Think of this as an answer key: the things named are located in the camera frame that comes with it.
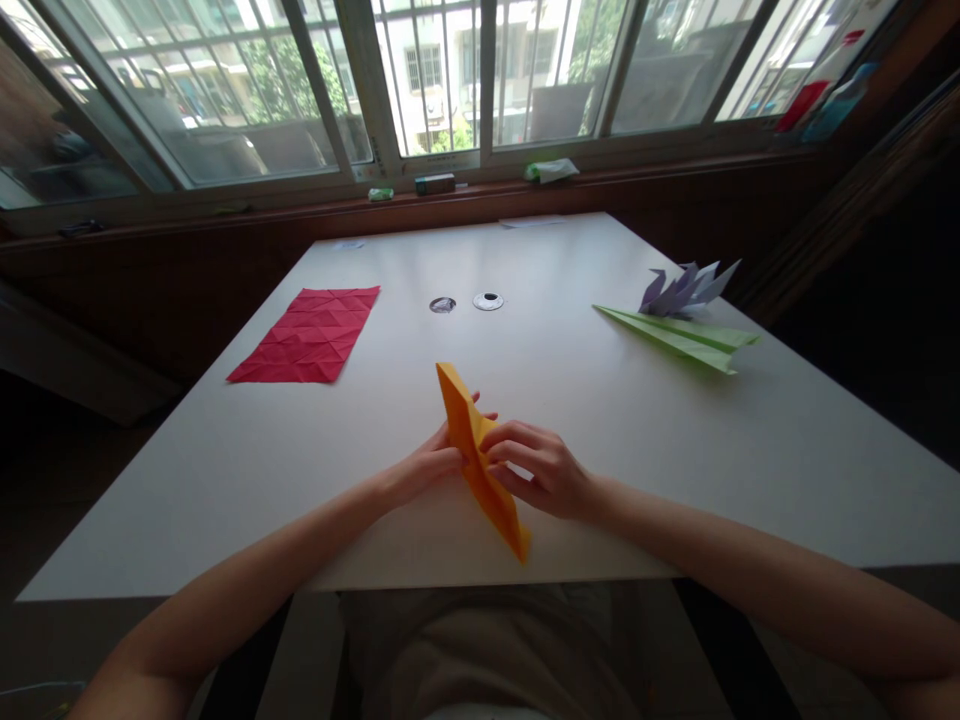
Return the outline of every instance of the orange origami paper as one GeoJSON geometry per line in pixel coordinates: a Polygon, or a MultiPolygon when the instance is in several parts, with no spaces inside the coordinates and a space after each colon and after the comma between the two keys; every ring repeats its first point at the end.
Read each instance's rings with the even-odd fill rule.
{"type": "Polygon", "coordinates": [[[487,458],[478,449],[484,435],[495,428],[497,423],[480,414],[473,404],[470,391],[457,375],[453,365],[437,363],[437,375],[440,378],[443,405],[447,409],[450,444],[467,459],[467,465],[462,471],[463,477],[490,522],[506,540],[514,555],[520,562],[525,563],[527,550],[530,548],[530,531],[521,525],[517,518],[517,505],[513,501],[513,495],[504,490],[487,472],[487,458]]]}

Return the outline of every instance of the small box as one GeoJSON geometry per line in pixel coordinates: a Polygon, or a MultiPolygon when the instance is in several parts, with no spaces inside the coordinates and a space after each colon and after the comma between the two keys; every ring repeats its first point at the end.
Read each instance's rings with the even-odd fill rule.
{"type": "Polygon", "coordinates": [[[413,182],[417,189],[417,195],[436,195],[442,192],[453,192],[457,188],[457,182],[453,179],[453,173],[427,175],[422,178],[417,178],[413,182]]]}

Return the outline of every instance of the person's right hand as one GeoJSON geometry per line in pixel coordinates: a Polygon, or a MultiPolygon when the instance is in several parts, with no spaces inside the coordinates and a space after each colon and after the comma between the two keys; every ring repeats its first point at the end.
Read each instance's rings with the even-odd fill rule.
{"type": "Polygon", "coordinates": [[[555,432],[511,420],[488,432],[480,452],[487,470],[513,495],[555,517],[590,520],[602,499],[603,479],[587,472],[555,432]],[[511,462],[533,474],[525,480],[511,462]]]}

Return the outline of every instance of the person's left hand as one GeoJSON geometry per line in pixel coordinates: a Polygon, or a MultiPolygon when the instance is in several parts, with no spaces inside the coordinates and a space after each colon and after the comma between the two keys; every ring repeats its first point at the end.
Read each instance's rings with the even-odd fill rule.
{"type": "MultiPolygon", "coordinates": [[[[480,393],[473,394],[473,402],[480,393]]],[[[484,413],[488,420],[496,420],[498,413],[484,413]]],[[[463,455],[450,445],[447,423],[444,422],[430,438],[408,457],[387,471],[387,485],[393,504],[406,505],[438,480],[460,470],[465,463],[463,455]]]]}

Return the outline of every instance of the paper airplane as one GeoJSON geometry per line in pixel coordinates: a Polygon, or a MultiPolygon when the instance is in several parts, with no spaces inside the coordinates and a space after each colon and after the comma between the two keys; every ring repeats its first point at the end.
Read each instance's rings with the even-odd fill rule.
{"type": "Polygon", "coordinates": [[[643,293],[638,312],[656,317],[688,318],[706,307],[707,303],[720,297],[740,261],[737,260],[720,276],[716,277],[719,262],[702,270],[696,263],[681,265],[683,275],[666,285],[665,270],[652,270],[657,277],[643,293]]]}
{"type": "Polygon", "coordinates": [[[755,345],[760,341],[756,333],[742,330],[614,310],[602,305],[594,307],[670,352],[692,357],[727,375],[737,374],[730,367],[733,353],[745,345],[755,345]]]}

